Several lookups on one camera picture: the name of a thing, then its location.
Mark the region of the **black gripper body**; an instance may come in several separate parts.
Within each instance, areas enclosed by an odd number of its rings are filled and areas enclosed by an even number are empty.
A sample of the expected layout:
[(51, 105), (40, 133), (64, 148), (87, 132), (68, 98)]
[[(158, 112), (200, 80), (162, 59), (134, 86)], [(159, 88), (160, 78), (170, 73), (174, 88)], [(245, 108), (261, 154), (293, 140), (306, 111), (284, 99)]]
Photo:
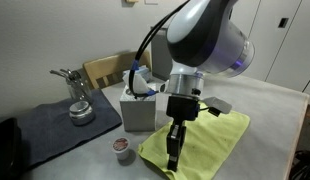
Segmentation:
[(173, 118), (174, 125), (181, 125), (185, 120), (194, 121), (198, 117), (198, 112), (197, 100), (176, 96), (168, 98), (166, 115)]

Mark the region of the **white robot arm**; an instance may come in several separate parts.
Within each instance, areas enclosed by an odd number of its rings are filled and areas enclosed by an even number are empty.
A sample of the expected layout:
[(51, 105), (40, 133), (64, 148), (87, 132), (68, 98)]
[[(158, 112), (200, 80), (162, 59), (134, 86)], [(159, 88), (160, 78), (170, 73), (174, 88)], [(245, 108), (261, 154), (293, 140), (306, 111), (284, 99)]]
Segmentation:
[(234, 77), (255, 55), (253, 43), (231, 20), (238, 0), (190, 0), (171, 21), (166, 37), (172, 57), (166, 115), (173, 119), (166, 136), (167, 168), (175, 171), (186, 135), (186, 120), (201, 110), (203, 74)]

